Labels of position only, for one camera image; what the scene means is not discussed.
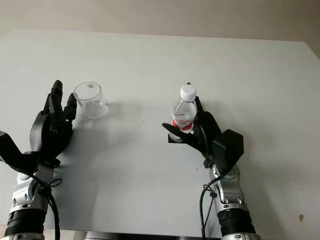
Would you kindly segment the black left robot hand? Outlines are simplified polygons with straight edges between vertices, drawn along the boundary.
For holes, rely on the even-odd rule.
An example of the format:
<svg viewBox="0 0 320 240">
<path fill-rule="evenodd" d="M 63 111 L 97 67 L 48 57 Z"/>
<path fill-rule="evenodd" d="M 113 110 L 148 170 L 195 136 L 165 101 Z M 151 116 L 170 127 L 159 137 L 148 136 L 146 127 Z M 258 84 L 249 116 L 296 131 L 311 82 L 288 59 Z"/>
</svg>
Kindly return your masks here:
<svg viewBox="0 0 320 240">
<path fill-rule="evenodd" d="M 38 152 L 40 161 L 54 168 L 57 159 L 69 144 L 73 134 L 73 120 L 77 113 L 77 100 L 71 93 L 67 105 L 62 107 L 63 83 L 56 80 L 47 95 L 43 110 L 38 113 L 31 127 L 29 142 L 32 152 Z"/>
</svg>

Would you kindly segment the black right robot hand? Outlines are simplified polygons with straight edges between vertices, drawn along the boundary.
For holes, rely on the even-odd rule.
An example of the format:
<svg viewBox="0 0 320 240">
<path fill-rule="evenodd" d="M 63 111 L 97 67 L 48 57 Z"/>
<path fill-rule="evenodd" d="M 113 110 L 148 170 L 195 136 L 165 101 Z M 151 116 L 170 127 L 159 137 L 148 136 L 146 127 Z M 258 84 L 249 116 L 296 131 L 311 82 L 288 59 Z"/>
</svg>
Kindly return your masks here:
<svg viewBox="0 0 320 240">
<path fill-rule="evenodd" d="M 192 133 L 184 133 L 178 127 L 169 123 L 163 123 L 162 126 L 169 131 L 169 143 L 187 144 L 198 150 L 204 157 L 204 167 L 209 169 L 215 161 L 213 141 L 222 134 L 222 131 L 213 115 L 203 109 L 199 97 L 195 98 L 195 105 L 197 112 Z"/>
</svg>

